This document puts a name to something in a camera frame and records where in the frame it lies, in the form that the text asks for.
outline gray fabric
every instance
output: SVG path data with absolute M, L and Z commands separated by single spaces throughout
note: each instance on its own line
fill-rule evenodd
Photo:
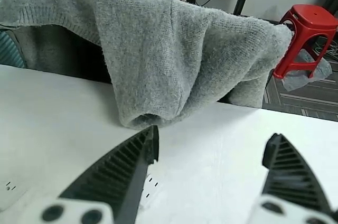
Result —
M 133 128 L 176 122 L 229 92 L 233 104 L 261 107 L 291 40 L 286 26 L 179 0 L 1 0 L 0 15 L 6 28 L 59 25 L 100 45 L 120 121 Z M 62 54 L 47 56 L 31 59 L 60 71 Z

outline sweater sleeve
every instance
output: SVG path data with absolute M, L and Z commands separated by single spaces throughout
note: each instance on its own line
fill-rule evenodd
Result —
M 225 97 L 225 101 L 239 106 L 261 108 L 268 74 L 256 79 L 241 81 Z

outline floor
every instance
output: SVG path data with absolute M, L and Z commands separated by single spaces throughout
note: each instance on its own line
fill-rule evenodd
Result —
M 290 92 L 281 80 L 272 77 L 265 90 L 263 109 L 338 122 L 338 62 L 327 60 L 334 71 L 332 75 Z

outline red plastic stool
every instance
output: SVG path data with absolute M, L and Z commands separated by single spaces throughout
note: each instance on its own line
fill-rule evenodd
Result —
M 282 18 L 281 23 L 291 21 L 295 28 L 295 34 L 291 41 L 290 47 L 285 56 L 279 62 L 274 70 L 274 77 L 278 79 L 284 78 L 287 72 L 292 70 L 308 70 L 309 78 L 313 76 L 313 72 L 324 56 L 327 48 L 330 46 L 338 21 L 327 10 L 315 5 L 294 5 Z M 322 52 L 317 55 L 306 42 L 315 36 L 327 37 L 327 42 Z M 310 63 L 296 63 L 294 59 L 304 48 L 315 60 Z

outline chair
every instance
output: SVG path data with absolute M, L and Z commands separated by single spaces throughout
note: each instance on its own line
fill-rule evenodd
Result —
M 310 71 L 309 78 L 324 56 L 327 48 L 330 46 L 338 26 L 338 20 L 327 10 L 315 5 L 294 5 L 280 21 L 284 23 L 291 21 L 294 26 L 295 34 L 291 41 L 290 47 L 285 56 L 279 62 L 273 72 L 275 78 L 282 79 L 292 70 Z M 320 54 L 316 54 L 307 41 L 316 36 L 324 36 L 327 42 Z M 301 49 L 305 50 L 312 56 L 314 62 L 296 63 L 295 58 Z

